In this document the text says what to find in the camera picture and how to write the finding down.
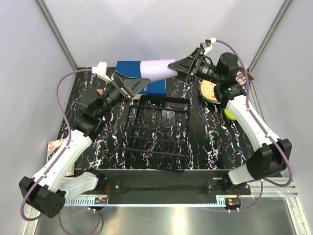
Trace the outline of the lilac plastic cup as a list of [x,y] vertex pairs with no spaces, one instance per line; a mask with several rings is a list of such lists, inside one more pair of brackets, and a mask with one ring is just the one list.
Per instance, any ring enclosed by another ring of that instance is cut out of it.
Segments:
[[142,78],[148,78],[151,82],[175,77],[178,72],[168,68],[175,59],[146,60],[140,62],[140,74]]

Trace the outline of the yellow bowl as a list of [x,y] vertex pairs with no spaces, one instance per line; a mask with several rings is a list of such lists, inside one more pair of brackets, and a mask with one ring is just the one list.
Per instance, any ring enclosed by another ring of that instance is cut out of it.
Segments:
[[230,113],[228,109],[224,109],[224,114],[227,119],[232,120],[232,121],[236,120],[236,118]]

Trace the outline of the clear drinking glass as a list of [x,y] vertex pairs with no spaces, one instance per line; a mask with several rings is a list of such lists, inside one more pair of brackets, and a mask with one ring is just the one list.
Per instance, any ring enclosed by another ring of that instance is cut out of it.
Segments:
[[175,111],[170,107],[165,108],[161,112],[160,125],[164,128],[170,128],[173,126],[175,119]]

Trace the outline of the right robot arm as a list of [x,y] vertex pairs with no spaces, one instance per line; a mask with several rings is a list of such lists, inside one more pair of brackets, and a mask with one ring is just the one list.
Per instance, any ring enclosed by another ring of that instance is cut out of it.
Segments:
[[224,192],[233,194],[243,183],[267,179],[289,169],[292,144],[288,139],[278,137],[255,113],[248,100],[248,90],[236,80],[240,68],[238,57],[225,52],[216,65],[206,60],[204,49],[198,47],[187,57],[170,63],[168,68],[176,71],[177,78],[187,83],[196,78],[214,83],[217,101],[236,118],[253,147],[254,152],[246,163],[230,170],[224,177]]

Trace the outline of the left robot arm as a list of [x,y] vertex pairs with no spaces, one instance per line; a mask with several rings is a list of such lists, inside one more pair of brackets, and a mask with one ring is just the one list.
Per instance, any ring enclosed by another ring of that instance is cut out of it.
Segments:
[[117,71],[110,77],[104,74],[100,78],[108,82],[108,88],[102,94],[94,87],[81,92],[77,102],[80,115],[74,125],[68,128],[67,142],[33,177],[24,176],[20,180],[19,188],[23,196],[20,213],[24,220],[33,220],[25,216],[25,205],[53,218],[68,200],[86,191],[100,194],[105,190],[105,175],[96,170],[83,173],[67,183],[63,179],[78,157],[102,132],[105,114],[121,100],[131,100],[151,81],[148,78],[124,76]]

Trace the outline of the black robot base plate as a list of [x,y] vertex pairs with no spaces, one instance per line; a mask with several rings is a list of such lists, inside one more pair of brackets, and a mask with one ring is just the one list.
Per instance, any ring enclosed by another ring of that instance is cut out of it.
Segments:
[[246,196],[250,187],[224,191],[222,177],[227,170],[162,171],[152,169],[100,169],[109,185],[110,205],[160,206],[216,204],[216,196]]

